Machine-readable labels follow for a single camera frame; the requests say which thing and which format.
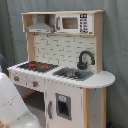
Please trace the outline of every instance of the sink basin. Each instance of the sink basin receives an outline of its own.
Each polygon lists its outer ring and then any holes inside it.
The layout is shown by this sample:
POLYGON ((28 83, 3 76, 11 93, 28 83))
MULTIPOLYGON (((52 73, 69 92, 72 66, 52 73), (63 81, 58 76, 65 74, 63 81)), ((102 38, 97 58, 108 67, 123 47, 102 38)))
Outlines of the sink basin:
POLYGON ((53 73, 54 76, 63 77, 67 79, 74 79, 77 81, 83 81, 88 79, 94 73, 91 71, 79 70, 74 68, 62 68, 53 73))

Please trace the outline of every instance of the microwave door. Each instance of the microwave door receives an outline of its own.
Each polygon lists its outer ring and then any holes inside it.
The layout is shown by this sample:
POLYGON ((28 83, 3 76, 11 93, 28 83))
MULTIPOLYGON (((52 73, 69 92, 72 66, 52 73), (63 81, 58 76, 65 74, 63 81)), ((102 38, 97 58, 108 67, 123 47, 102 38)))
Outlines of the microwave door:
POLYGON ((80 14, 61 14, 56 18, 57 32, 80 33, 80 14))

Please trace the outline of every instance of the stove burner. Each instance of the stove burner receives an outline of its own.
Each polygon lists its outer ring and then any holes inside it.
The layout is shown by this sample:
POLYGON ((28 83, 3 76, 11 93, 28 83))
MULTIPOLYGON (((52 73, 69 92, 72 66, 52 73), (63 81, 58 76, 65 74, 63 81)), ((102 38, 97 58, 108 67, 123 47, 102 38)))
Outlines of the stove burner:
POLYGON ((35 62, 35 61, 18 66, 18 68, 23 68, 26 70, 32 70, 32 71, 37 71, 37 72, 42 72, 42 73, 45 73, 57 67, 58 65, 35 62))

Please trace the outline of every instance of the white tile backsplash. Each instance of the white tile backsplash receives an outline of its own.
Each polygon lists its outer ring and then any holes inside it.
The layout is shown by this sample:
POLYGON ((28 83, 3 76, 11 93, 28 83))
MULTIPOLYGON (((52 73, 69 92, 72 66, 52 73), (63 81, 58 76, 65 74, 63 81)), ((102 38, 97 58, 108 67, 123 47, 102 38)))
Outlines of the white tile backsplash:
MULTIPOLYGON (((95 57, 96 40, 94 37, 35 35, 35 58, 43 63, 77 68, 79 55, 88 50, 95 57)), ((95 70, 88 55, 83 55, 83 62, 88 62, 88 69, 95 70)))

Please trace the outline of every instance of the microwave window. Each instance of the microwave window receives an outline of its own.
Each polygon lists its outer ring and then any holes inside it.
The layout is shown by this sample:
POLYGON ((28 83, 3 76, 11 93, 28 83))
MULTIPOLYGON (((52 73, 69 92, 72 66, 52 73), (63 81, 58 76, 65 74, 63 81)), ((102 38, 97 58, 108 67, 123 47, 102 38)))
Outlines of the microwave window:
POLYGON ((63 29, 78 29, 78 19, 73 18, 62 18, 63 29))

